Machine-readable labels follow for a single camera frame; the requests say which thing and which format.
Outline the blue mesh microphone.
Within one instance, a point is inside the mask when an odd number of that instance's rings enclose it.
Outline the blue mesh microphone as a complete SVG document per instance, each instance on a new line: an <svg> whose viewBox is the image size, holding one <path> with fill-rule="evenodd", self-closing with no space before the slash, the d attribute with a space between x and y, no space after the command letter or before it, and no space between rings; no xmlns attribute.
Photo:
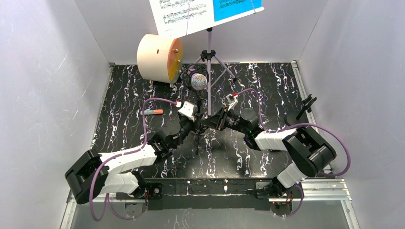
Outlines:
<svg viewBox="0 0 405 229"><path fill-rule="evenodd" d="M206 89L208 85L208 78L206 75L197 71L191 72L191 89L193 91L201 91Z"/></svg>

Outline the black tripod mic stand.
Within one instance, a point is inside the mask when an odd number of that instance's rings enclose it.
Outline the black tripod mic stand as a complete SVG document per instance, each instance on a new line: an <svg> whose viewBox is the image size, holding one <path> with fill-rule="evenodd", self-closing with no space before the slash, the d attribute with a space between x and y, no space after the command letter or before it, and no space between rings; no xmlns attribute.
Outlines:
<svg viewBox="0 0 405 229"><path fill-rule="evenodd" d="M207 70L204 65L199 63L191 63L183 69L180 75L183 84L187 87L188 90L195 93L196 96L196 121L195 127L193 129L193 132L197 135L195 152L196 155L199 154L200 136L208 129L208 127L205 127L201 124L201 120L203 117L203 100L205 100L203 91L207 88L207 85L209 83L206 74Z"/></svg>

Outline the black round-base mic stand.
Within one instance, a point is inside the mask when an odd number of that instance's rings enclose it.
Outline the black round-base mic stand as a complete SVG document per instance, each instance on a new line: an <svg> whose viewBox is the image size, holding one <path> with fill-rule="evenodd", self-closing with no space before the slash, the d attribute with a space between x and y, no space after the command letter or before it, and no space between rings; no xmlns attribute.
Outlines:
<svg viewBox="0 0 405 229"><path fill-rule="evenodd" d="M312 105L316 102L317 97L312 97L309 94L305 99L302 100L302 107L299 111L287 112L284 121L287 126L296 125L299 123L305 123L304 115L310 114L312 112Z"/></svg>

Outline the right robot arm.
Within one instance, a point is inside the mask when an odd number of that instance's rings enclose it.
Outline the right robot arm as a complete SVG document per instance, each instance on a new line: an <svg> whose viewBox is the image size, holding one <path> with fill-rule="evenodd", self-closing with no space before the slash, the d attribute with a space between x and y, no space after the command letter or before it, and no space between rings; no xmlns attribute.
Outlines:
<svg viewBox="0 0 405 229"><path fill-rule="evenodd" d="M256 198L282 196L295 184L318 175L337 156L335 149L312 126L299 124L283 131L268 131L260 127L260 118L251 108L243 109L240 114L222 108L201 123L219 131L230 128L244 134L245 144L253 150L288 152L292 159L290 165L263 187L246 191Z"/></svg>

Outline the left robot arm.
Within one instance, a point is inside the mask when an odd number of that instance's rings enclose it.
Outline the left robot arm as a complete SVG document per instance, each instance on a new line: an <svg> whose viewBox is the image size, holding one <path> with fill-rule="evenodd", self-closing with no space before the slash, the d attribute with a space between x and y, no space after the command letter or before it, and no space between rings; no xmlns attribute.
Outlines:
<svg viewBox="0 0 405 229"><path fill-rule="evenodd" d="M84 152L64 175L76 202L88 203L99 194L137 195L151 189L134 169L165 161L201 125L201 115L194 121L181 114L179 118L178 124L165 124L146 145L113 153L98 153L94 149Z"/></svg>

